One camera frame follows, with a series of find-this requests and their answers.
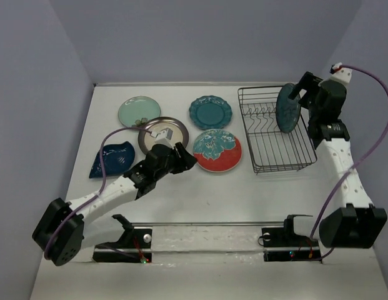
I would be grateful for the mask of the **dark teal speckled plate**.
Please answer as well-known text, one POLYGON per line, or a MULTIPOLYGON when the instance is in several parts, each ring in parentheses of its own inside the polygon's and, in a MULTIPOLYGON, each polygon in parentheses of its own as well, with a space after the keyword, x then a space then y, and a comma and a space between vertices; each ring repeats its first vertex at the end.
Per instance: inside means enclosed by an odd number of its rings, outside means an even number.
POLYGON ((290 133, 294 130, 301 115, 300 95, 289 98, 295 87, 294 83, 287 83, 281 87, 276 101, 276 121, 281 132, 290 133))

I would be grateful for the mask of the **red and teal floral plate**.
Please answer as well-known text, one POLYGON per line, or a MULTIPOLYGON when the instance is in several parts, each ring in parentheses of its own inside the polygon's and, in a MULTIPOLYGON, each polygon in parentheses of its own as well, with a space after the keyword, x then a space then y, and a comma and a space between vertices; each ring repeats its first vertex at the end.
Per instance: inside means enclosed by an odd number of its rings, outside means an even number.
POLYGON ((234 169, 241 161, 242 146, 238 138, 223 129, 208 129, 196 137, 192 152, 198 165, 212 173, 234 169))

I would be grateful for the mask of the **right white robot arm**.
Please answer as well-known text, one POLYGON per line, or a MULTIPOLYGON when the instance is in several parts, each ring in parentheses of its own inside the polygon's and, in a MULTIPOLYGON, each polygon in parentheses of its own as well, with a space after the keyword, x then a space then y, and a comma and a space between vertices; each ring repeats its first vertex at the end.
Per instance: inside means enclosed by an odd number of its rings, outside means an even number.
POLYGON ((349 132, 339 117, 354 69, 336 64, 327 79, 306 72, 289 95, 295 99, 301 90, 305 91, 299 104, 308 110, 308 136, 318 160, 324 164, 332 190, 317 216, 287 217, 291 224, 281 230, 286 244, 295 245, 307 236, 326 248, 368 249, 387 221, 385 209, 374 206, 356 170, 377 146, 354 162, 349 132))

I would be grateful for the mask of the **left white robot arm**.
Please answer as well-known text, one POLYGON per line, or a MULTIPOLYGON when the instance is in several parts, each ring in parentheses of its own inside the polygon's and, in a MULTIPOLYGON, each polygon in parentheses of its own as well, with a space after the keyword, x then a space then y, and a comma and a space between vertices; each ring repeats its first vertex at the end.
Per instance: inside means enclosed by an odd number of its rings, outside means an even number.
POLYGON ((88 226, 109 211, 135 201, 168 174, 192 169, 197 159, 181 143, 174 147, 156 144, 145 159, 97 192, 69 202, 51 201, 32 234, 44 258, 55 266, 68 263, 81 249, 88 248, 88 226))

